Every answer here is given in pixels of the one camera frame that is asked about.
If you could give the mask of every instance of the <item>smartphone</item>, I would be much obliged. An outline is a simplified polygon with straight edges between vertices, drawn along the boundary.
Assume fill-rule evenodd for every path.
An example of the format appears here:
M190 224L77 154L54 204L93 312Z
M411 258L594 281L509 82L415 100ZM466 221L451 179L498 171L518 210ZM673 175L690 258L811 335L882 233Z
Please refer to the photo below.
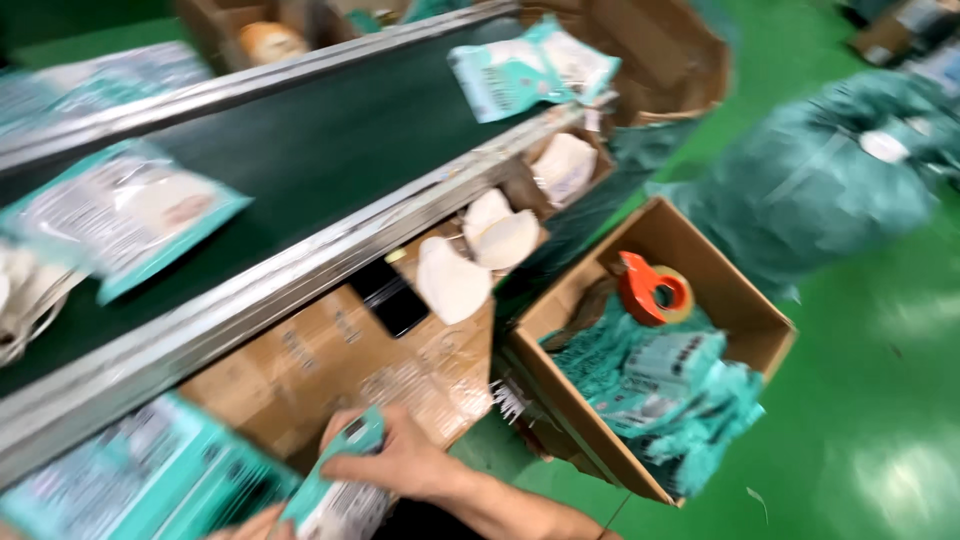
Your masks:
M430 314L414 289L383 257L354 272L347 282L393 337L401 337Z

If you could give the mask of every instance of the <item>tape dispenser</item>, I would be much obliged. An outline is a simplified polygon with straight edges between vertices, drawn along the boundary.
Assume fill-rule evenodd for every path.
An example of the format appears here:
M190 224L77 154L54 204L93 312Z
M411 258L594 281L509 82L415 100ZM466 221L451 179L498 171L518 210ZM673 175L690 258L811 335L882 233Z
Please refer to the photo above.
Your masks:
M627 312L641 325L681 323L693 310L693 289L686 278L667 266L651 266L636 253L621 251L626 271L617 290Z

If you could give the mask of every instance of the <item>packing tape roll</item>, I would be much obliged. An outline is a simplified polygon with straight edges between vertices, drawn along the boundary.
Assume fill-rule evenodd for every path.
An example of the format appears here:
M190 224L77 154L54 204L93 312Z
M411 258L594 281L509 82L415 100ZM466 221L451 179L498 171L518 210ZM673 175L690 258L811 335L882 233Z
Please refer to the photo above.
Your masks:
M663 284L658 288L669 288L670 292L668 294L672 296L672 299L676 299L678 296L680 297L679 303L674 306L671 306L673 302L666 302L666 306L661 306L660 301L657 301L660 316L663 317L663 320L666 321L668 325L682 323L690 316L696 304L693 299L693 288L680 272L677 272L669 266L654 265L651 266L651 268L653 268L654 272L657 272L657 274L665 278ZM657 294L656 291L654 291L654 299L656 300L656 298Z

